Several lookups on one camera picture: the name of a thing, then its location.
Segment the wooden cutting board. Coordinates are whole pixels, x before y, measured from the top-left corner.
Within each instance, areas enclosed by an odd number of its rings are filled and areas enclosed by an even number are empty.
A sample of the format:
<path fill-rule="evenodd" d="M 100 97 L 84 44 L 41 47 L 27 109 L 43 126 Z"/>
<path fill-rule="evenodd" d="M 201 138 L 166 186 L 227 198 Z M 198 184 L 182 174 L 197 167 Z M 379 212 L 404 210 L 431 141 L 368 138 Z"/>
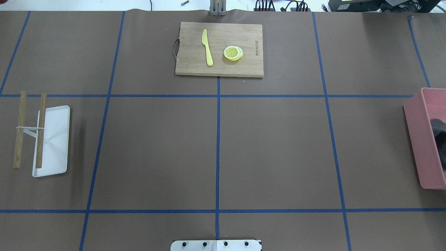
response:
<path fill-rule="evenodd" d="M 213 65 L 207 66 L 202 32 L 207 29 Z M 229 61 L 223 51 L 238 46 L 243 57 Z M 261 24 L 231 24 L 181 22 L 175 73 L 182 76 L 220 76 L 263 78 L 263 26 Z"/>

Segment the grey cloth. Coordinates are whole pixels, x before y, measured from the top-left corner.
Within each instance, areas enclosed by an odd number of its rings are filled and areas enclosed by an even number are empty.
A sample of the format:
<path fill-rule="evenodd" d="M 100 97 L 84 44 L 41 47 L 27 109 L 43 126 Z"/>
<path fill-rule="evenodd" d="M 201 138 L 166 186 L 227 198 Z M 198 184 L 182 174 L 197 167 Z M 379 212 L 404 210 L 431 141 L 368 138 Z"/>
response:
<path fill-rule="evenodd" d="M 446 124 L 440 119 L 430 121 L 443 171 L 446 171 Z"/>

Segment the white pedestal column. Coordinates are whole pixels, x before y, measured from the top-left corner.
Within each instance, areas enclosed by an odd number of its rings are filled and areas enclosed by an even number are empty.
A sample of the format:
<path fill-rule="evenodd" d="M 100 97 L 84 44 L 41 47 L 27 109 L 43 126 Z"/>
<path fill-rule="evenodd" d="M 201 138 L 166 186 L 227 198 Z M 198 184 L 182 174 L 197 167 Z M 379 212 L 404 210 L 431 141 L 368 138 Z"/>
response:
<path fill-rule="evenodd" d="M 255 239 L 177 240 L 171 251 L 261 251 L 262 243 Z"/>

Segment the white rectangular tray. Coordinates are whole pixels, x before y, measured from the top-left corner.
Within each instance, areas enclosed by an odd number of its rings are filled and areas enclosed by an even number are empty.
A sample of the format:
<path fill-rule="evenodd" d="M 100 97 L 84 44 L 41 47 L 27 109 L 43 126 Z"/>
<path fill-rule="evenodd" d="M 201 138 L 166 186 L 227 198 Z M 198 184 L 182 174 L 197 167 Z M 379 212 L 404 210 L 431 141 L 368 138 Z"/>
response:
<path fill-rule="evenodd" d="M 36 168 L 36 157 L 34 157 L 33 177 L 57 175 L 67 171 L 70 113 L 71 108 L 68 105 L 46 109 L 43 162 L 41 168 Z"/>

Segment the yellow plastic knife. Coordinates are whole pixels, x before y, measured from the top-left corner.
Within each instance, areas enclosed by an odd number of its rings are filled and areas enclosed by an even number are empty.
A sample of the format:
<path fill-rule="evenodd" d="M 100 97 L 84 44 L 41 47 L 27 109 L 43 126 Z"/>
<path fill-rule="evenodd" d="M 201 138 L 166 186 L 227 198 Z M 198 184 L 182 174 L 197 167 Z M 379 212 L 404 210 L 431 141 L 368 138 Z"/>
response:
<path fill-rule="evenodd" d="M 208 42 L 208 36 L 207 36 L 207 29 L 204 29 L 202 32 L 202 45 L 205 47 L 205 54 L 206 54 L 206 64 L 207 66 L 211 67 L 213 65 L 213 58 L 210 52 L 210 46 Z"/>

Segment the wooden towel rack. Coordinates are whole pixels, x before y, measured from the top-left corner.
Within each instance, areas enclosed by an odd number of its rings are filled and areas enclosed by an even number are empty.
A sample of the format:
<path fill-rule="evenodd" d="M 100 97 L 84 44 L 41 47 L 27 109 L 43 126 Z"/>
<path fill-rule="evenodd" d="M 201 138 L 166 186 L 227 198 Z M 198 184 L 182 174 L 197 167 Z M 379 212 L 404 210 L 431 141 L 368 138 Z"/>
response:
<path fill-rule="evenodd" d="M 24 126 L 25 116 L 26 116 L 26 105 L 27 105 L 27 92 L 21 91 L 20 102 L 19 102 L 19 116 L 18 116 L 18 126 L 16 127 L 16 138 L 15 138 L 15 148 L 13 156 L 13 168 L 19 169 L 21 165 L 21 154 L 22 154 L 22 144 L 23 135 L 28 134 L 37 139 L 36 143 L 36 162 L 35 168 L 42 168 L 43 166 L 43 148 L 44 148 L 44 128 L 46 120 L 46 103 L 47 94 L 41 94 L 40 99 L 40 110 L 39 110 L 39 121 L 37 127 L 26 127 Z"/>

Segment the aluminium frame post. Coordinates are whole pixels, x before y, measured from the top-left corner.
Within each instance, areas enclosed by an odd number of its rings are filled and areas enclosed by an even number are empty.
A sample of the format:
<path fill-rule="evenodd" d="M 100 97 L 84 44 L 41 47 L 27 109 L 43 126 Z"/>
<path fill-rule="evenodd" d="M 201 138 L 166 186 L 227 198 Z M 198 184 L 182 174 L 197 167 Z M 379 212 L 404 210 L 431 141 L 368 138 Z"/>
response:
<path fill-rule="evenodd" d="M 209 13 L 211 16 L 226 16 L 226 0 L 211 0 Z"/>

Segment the yellow lemon slice toy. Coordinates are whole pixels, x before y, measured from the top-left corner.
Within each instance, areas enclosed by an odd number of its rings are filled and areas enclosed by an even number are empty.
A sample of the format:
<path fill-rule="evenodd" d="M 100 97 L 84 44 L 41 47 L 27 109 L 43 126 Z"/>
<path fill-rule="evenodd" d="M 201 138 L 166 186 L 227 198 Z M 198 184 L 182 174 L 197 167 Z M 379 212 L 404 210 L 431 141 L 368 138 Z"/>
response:
<path fill-rule="evenodd" d="M 224 49 L 223 55 L 229 61 L 238 61 L 242 59 L 244 53 L 238 46 L 228 46 Z"/>

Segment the pink plastic bin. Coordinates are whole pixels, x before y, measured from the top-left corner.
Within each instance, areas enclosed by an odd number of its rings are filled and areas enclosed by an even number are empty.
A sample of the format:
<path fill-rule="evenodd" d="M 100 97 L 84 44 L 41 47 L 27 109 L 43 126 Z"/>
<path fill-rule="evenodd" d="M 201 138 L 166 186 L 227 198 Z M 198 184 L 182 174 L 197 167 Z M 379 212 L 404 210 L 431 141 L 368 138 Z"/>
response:
<path fill-rule="evenodd" d="M 431 120 L 445 122 L 446 90 L 422 88 L 403 105 L 420 185 L 444 190 L 445 171 L 437 150 Z"/>

